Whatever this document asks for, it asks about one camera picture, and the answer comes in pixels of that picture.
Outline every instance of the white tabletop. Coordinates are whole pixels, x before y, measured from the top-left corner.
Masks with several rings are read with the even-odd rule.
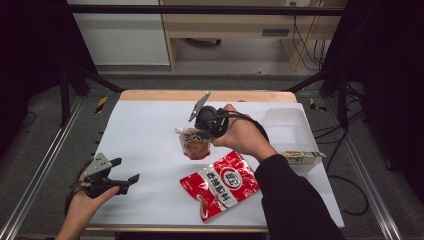
[[[92,219],[88,230],[110,231],[266,231],[261,192],[202,222],[199,203],[179,180],[225,156],[231,150],[212,146],[211,155],[192,161],[182,154],[175,127],[192,127],[187,121],[195,101],[119,100],[109,119],[97,152],[122,164],[110,173],[113,180],[126,180],[140,173],[139,182],[127,195],[115,196]],[[208,102],[216,108],[222,102]],[[303,108],[297,103],[233,102],[238,111],[253,119],[264,118],[269,108]],[[258,163],[243,156],[256,169]],[[322,164],[305,177],[322,196],[333,220],[344,223]]]

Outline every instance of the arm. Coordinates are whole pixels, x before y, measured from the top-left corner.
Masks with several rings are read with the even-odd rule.
[[[224,109],[236,111],[232,105]],[[315,188],[290,168],[253,123],[230,118],[227,132],[211,142],[259,161],[255,177],[271,239],[344,239]]]
[[[79,239],[100,206],[115,196],[118,191],[119,187],[113,187],[94,199],[88,197],[83,190],[75,193],[56,239]]]
[[[282,155],[255,172],[271,239],[344,239],[315,188]]]

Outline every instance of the white cabinet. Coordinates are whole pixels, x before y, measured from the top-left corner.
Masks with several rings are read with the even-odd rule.
[[[157,0],[68,0],[69,4],[158,5]],[[96,65],[169,65],[160,14],[74,14]]]

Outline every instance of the wooden table edge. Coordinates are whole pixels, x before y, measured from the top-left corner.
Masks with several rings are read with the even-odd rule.
[[[134,101],[198,101],[202,90],[126,90],[119,100]],[[292,92],[281,91],[211,91],[208,101],[218,102],[287,102],[296,103]]]

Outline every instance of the metal rail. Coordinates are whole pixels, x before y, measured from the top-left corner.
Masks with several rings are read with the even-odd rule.
[[[336,107],[334,101],[331,101],[328,98],[324,98],[326,106],[328,106],[329,112],[333,117],[334,121],[338,123],[338,118],[336,115]],[[362,162],[361,157],[359,156],[358,151],[353,144],[352,139],[349,137],[349,134],[345,137],[345,145],[347,148],[349,159],[351,161],[352,167],[358,177],[358,181],[361,184],[364,192],[368,196],[370,206],[374,211],[374,215],[377,219],[380,228],[388,240],[400,240],[402,236],[394,222],[390,212],[384,203],[383,198],[381,197],[377,187],[374,184],[374,181],[371,179],[370,174],[368,173],[365,165]]]
[[[46,5],[49,11],[96,14],[225,14],[225,15],[296,15],[346,16],[365,10],[324,7],[197,6],[197,5]]]
[[[21,227],[22,222],[24,221],[29,209],[31,208],[38,192],[40,191],[51,166],[56,160],[56,156],[58,155],[84,100],[85,98],[83,97],[76,98],[76,101],[71,109],[71,116],[68,122],[57,132],[53,142],[47,150],[47,153],[44,155],[40,166],[32,177],[32,180],[22,195],[18,205],[15,207],[15,210],[6,221],[6,224],[2,227],[0,231],[1,240],[14,239],[18,233],[18,230]]]

